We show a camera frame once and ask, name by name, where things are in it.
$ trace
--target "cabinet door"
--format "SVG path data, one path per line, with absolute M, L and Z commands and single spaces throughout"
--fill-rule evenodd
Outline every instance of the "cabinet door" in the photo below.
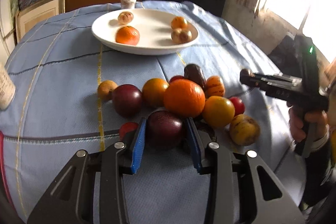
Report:
M 63 0 L 41 0 L 21 11 L 17 18 L 16 35 L 19 42 L 37 23 L 64 12 Z

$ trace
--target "small yellow fruit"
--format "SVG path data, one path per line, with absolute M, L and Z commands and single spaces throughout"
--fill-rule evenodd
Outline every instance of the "small yellow fruit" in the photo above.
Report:
M 210 96 L 205 102 L 202 116 L 212 128 L 222 128 L 232 121 L 235 107 L 229 99 Z
M 97 93 L 98 97 L 103 100 L 111 100 L 112 99 L 112 92 L 118 87 L 116 83 L 111 80 L 106 80 L 100 83 Z
M 239 114 L 230 124 L 230 136 L 237 145 L 252 145 L 260 136 L 260 127 L 250 116 Z

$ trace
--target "blue tablecloth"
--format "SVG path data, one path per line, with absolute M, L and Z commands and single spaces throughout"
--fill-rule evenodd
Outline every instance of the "blue tablecloth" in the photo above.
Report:
M 13 102 L 0 113 L 4 134 L 5 175 L 19 216 L 26 221 L 34 205 L 65 163 L 79 149 L 89 153 L 118 139 L 117 129 L 126 121 L 111 102 L 97 99 L 103 80 L 139 89 L 150 78 L 169 80 L 195 63 L 206 78 L 220 75 L 226 97 L 239 94 L 246 114 L 258 121 L 261 136 L 251 147 L 232 144 L 233 151 L 256 150 L 276 170 L 299 203 L 304 185 L 303 161 L 296 157 L 288 130 L 285 102 L 248 91 L 239 82 L 242 68 L 264 74 L 278 68 L 251 41 L 221 18 L 190 3 L 144 1 L 137 8 L 158 9 L 184 16 L 199 31 L 197 44 L 166 56 L 138 56 L 117 52 L 91 33 L 99 16 L 120 9 L 120 4 L 95 5 L 61 14 L 33 27 L 17 45 L 6 64 L 16 85 Z M 139 122 L 151 109 L 143 108 L 131 119 Z M 203 223 L 209 176 L 198 175 L 189 155 L 177 149 L 145 151 L 139 172 L 124 176 L 130 223 Z M 99 223 L 95 191 L 95 224 Z

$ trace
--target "finger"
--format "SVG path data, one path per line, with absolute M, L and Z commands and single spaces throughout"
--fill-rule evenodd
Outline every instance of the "finger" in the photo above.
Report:
M 306 134 L 304 133 L 302 129 L 299 129 L 294 126 L 290 126 L 290 131 L 291 131 L 291 135 L 293 139 L 297 142 L 301 142 L 302 140 L 306 138 Z
M 289 116 L 290 116 L 289 122 L 292 125 L 296 126 L 298 129 L 303 128 L 303 121 L 296 115 L 293 108 L 289 110 Z
M 327 125 L 328 117 L 324 111 L 311 111 L 307 112 L 304 116 L 307 122 L 317 122 L 320 125 Z

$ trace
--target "mandarin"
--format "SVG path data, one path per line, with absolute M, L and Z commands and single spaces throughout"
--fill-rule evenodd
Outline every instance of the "mandarin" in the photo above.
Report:
M 148 80 L 142 88 L 142 97 L 145 102 L 154 108 L 163 106 L 163 95 L 169 84 L 160 78 Z
M 172 29 L 185 29 L 188 27 L 188 22 L 184 17 L 174 17 L 170 23 Z
M 120 44 L 137 45 L 140 40 L 140 33 L 132 26 L 121 27 L 116 35 L 115 41 Z
M 164 107 L 181 117 L 195 118 L 202 113 L 205 95 L 196 83 L 178 79 L 170 83 L 163 96 Z

